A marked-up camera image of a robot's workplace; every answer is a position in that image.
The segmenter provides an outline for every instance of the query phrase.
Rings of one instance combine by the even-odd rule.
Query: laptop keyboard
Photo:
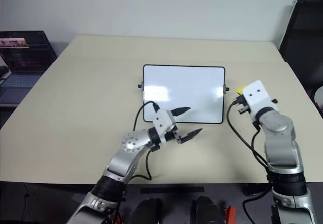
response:
[[[33,87],[41,75],[11,74],[1,84],[1,87]]]

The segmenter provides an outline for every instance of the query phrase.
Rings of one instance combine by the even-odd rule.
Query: gray floor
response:
[[[27,198],[27,207],[24,220],[31,223],[58,224],[65,223],[78,206],[78,201],[84,195],[75,195],[34,184],[26,184],[30,197]],[[237,208],[237,223],[250,223],[242,210],[242,201],[246,198],[241,192],[241,185],[235,184],[198,184],[188,186],[203,186],[205,192],[200,193],[169,193],[169,194],[140,194],[142,188],[163,187],[164,185],[129,185],[125,196],[127,201],[121,205],[120,213],[125,223],[136,206],[148,198],[161,198],[164,204],[164,223],[190,223],[191,201],[204,195],[210,197],[219,207],[228,205]],[[312,191],[318,223],[323,223],[323,182],[308,184]],[[25,188],[22,183],[2,183],[0,198],[0,219],[20,220],[24,206]],[[273,203],[269,193],[263,199],[247,204],[250,215],[256,223],[269,224]]]

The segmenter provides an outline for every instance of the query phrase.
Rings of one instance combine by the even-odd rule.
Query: yellow object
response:
[[[239,88],[237,88],[237,93],[242,95],[242,90],[247,87],[248,85],[247,84],[243,84],[241,85]]]

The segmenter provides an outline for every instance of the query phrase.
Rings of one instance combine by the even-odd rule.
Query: beige table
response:
[[[243,83],[260,79],[280,112],[294,121],[308,181],[323,181],[323,120],[270,42],[77,36],[47,70],[0,131],[0,180],[93,184],[131,131],[142,93],[142,66],[226,68],[225,110]],[[248,114],[233,107],[232,123],[250,141]],[[138,121],[138,129],[151,123]],[[222,124],[178,124],[192,141],[153,153],[151,183],[265,182],[250,150]],[[263,153],[264,136],[256,141]],[[138,172],[146,174],[142,159]],[[143,183],[137,179],[134,183]]]

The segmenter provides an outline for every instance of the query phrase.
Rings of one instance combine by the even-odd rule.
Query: silver robot arm segment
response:
[[[190,108],[183,107],[172,111],[161,110],[155,103],[154,108],[156,111],[152,121],[154,127],[126,134],[122,140],[121,148],[105,168],[102,177],[93,190],[87,193],[67,224],[101,224],[108,215],[113,214],[118,208],[140,158],[148,150],[157,151],[161,144],[173,139],[182,144],[194,138],[202,130],[197,129],[182,138],[177,134],[174,116],[181,115]]]
[[[246,103],[240,113],[249,111],[254,125],[261,125],[266,137],[268,179],[275,202],[273,223],[317,223],[292,120],[278,112],[261,81],[242,92]]]

